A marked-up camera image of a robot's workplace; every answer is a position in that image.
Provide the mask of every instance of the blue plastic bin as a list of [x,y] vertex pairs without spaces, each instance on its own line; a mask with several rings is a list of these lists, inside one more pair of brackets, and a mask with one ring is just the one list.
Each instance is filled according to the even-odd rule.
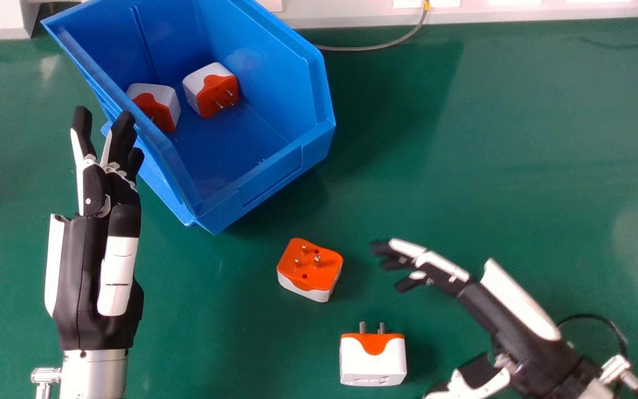
[[[140,176],[187,226],[218,233],[326,157],[336,123],[322,55],[253,0],[93,0],[43,26],[109,121],[134,114]],[[238,77],[241,101],[202,119],[182,79],[214,61]],[[177,131],[127,98],[132,83],[175,88]]]

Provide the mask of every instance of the black and white robotic hand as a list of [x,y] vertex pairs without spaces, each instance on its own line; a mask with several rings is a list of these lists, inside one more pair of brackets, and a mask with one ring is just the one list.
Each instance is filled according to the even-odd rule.
[[542,308],[495,260],[484,265],[481,280],[432,250],[393,238],[372,245],[384,258],[385,270],[412,270],[395,284],[404,293],[433,285],[461,303],[491,335],[488,353],[454,370],[448,383],[439,383],[424,399],[482,399],[511,386],[534,399],[612,399],[611,384],[623,383],[638,396],[638,378],[621,354],[601,368],[560,336]]
[[134,278],[142,209],[136,175],[144,154],[134,147],[134,118],[122,112],[97,162],[92,116],[75,109],[70,129],[78,213],[52,214],[45,307],[53,318],[63,365],[31,374],[36,398],[118,399],[127,381],[127,349],[142,319],[144,292]]

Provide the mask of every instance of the robotic hand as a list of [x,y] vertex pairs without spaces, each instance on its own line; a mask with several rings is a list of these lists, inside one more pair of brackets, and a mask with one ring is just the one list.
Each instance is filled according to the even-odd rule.
[[485,352],[454,370],[449,383],[438,383],[425,399],[482,399],[511,386],[535,399],[612,399],[609,384],[621,381],[638,395],[638,378],[621,355],[602,368],[580,356],[560,336],[555,323],[501,266],[486,261],[481,280],[427,248],[393,238],[372,245],[385,258],[385,270],[410,269],[395,284],[404,293],[433,285],[456,298],[491,335],[491,364]]
[[134,118],[122,112],[97,155],[92,116],[75,109],[70,138],[78,183],[78,214],[52,214],[45,307],[63,349],[61,368],[38,368],[37,399],[60,383],[60,399],[124,397],[127,349],[142,319],[144,292],[134,278],[142,209],[135,177],[144,154],[134,146]]

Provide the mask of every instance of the green table surface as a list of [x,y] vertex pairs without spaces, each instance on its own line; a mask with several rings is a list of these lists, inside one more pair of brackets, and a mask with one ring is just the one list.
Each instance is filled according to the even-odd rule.
[[[403,31],[303,34],[349,45]],[[396,293],[400,273],[369,253],[382,237],[423,243],[475,274],[494,257],[555,320],[613,318],[638,373],[638,19],[429,26],[389,50],[327,54],[326,68],[338,124],[329,156],[225,232],[184,227],[140,185],[146,300],[128,397],[420,397],[489,340],[433,289]],[[43,280],[48,215],[75,210],[68,126],[78,104],[99,129],[92,91],[40,29],[0,42],[7,399],[33,397],[31,369],[61,362]],[[277,283],[291,237],[344,255],[329,303]],[[401,386],[339,384],[339,336],[361,320],[405,334]],[[589,321],[565,335],[597,361],[616,350]]]

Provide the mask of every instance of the gray cable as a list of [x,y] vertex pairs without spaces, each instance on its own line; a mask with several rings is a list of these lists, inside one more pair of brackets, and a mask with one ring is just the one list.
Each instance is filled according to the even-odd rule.
[[420,28],[423,27],[423,24],[425,23],[425,17],[428,16],[428,10],[424,10],[423,11],[423,16],[420,17],[420,22],[418,22],[418,25],[415,25],[415,28],[413,28],[413,30],[411,30],[410,32],[405,33],[405,35],[400,36],[400,38],[397,38],[395,40],[389,41],[387,43],[383,43],[383,44],[377,44],[377,45],[365,45],[362,47],[333,47],[330,45],[315,45],[316,48],[318,48],[319,50],[324,50],[324,51],[348,51],[348,52],[354,52],[354,51],[373,51],[373,50],[382,50],[383,48],[388,48],[388,47],[392,47],[396,44],[400,44],[406,40],[408,40],[409,38],[413,37],[413,35],[415,35],[415,33],[418,32],[418,30],[420,30]]

